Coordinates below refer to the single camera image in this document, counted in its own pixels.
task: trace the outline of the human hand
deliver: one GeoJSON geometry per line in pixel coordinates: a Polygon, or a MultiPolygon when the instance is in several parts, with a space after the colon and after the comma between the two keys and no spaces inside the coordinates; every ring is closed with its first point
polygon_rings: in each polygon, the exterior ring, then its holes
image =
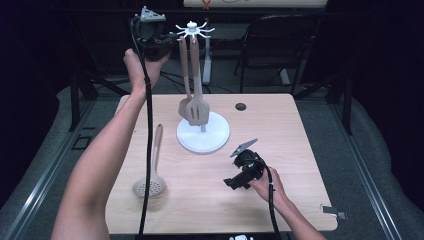
{"type": "MultiPolygon", "coordinates": [[[[159,79],[162,66],[168,61],[169,54],[155,62],[145,61],[152,87],[159,79]]],[[[132,50],[125,51],[124,62],[127,66],[132,91],[144,91],[146,88],[145,76],[138,55],[132,50]]]]}
{"type": "MultiPolygon", "coordinates": [[[[283,183],[281,182],[280,175],[277,170],[272,167],[269,167],[269,171],[271,172],[272,181],[274,182],[274,196],[278,196],[279,198],[287,198],[286,193],[284,191],[283,183]]],[[[265,201],[269,201],[269,179],[268,179],[268,171],[264,170],[262,173],[262,177],[259,179],[253,179],[249,182],[250,186],[252,186],[259,196],[265,201]]]]}

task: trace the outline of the black chair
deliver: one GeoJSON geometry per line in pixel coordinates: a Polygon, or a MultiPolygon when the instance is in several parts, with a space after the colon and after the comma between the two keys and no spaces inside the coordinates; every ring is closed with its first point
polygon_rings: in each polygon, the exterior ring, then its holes
{"type": "Polygon", "coordinates": [[[296,69],[291,85],[294,93],[312,47],[317,22],[299,15],[266,15],[252,22],[242,39],[241,54],[234,75],[241,67],[240,93],[243,93],[245,68],[296,69]]]}

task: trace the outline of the wooden spatula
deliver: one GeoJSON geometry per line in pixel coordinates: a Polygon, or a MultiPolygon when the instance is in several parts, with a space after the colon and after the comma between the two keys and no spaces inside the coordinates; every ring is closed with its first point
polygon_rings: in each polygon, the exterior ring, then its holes
{"type": "Polygon", "coordinates": [[[181,59],[181,66],[183,68],[183,76],[184,76],[184,87],[187,94],[187,97],[181,100],[180,106],[178,108],[178,113],[180,116],[184,119],[187,119],[187,104],[191,101],[191,92],[190,92],[190,85],[188,81],[188,60],[187,60],[187,43],[183,36],[180,37],[179,41],[180,46],[180,59],[181,59]]]}
{"type": "Polygon", "coordinates": [[[190,126],[202,126],[209,121],[209,104],[203,100],[202,84],[199,79],[199,43],[195,36],[190,39],[190,60],[193,71],[194,96],[187,104],[186,120],[190,126]]]}

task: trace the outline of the kitchen utensil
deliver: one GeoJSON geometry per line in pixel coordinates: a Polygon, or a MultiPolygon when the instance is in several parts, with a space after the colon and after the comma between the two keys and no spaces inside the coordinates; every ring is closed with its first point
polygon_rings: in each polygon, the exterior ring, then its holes
{"type": "Polygon", "coordinates": [[[180,46],[181,65],[183,68],[183,76],[184,76],[184,87],[185,87],[187,97],[181,100],[180,106],[178,108],[178,113],[180,114],[182,118],[187,119],[186,107],[187,107],[187,104],[191,101],[192,97],[191,97],[190,85],[188,81],[187,43],[183,36],[180,36],[179,46],[180,46]]]}
{"type": "MultiPolygon", "coordinates": [[[[160,193],[165,187],[165,180],[159,177],[156,173],[156,162],[158,159],[159,153],[159,145],[162,139],[163,126],[159,124],[156,127],[155,133],[155,142],[153,145],[153,154],[152,154],[152,166],[151,166],[151,175],[150,175],[150,188],[149,188],[149,196],[156,195],[160,193]]],[[[146,190],[146,178],[142,178],[134,183],[132,190],[135,195],[139,197],[144,197],[144,193],[146,190]]]]}
{"type": "Polygon", "coordinates": [[[186,120],[190,126],[203,126],[209,120],[209,104],[203,100],[202,84],[199,79],[199,43],[195,36],[190,39],[190,60],[193,71],[194,96],[186,107],[186,120]]]}

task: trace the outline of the light wood tabletop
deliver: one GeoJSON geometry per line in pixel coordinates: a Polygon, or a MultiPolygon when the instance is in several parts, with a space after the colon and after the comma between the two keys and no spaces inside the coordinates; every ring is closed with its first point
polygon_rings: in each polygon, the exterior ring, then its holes
{"type": "MultiPolygon", "coordinates": [[[[209,8],[324,8],[327,0],[210,0],[209,8]]],[[[185,7],[202,7],[202,0],[184,0],[185,7]]]]}
{"type": "MultiPolygon", "coordinates": [[[[224,179],[241,172],[230,154],[242,143],[278,170],[288,197],[320,231],[336,229],[336,219],[320,210],[331,206],[293,97],[289,94],[204,95],[212,112],[230,126],[227,143],[211,154],[189,152],[176,135],[182,120],[179,102],[185,95],[153,95],[153,126],[163,125],[157,174],[165,189],[149,198],[145,234],[273,232],[268,203],[254,189],[232,190],[224,179]],[[246,105],[244,111],[236,104],[246,105]]],[[[127,99],[124,96],[119,108],[127,99]]],[[[145,177],[147,106],[142,109],[125,162],[106,207],[111,234],[137,234],[143,198],[132,192],[145,177]]],[[[280,231],[290,231],[276,212],[280,231]]]]}

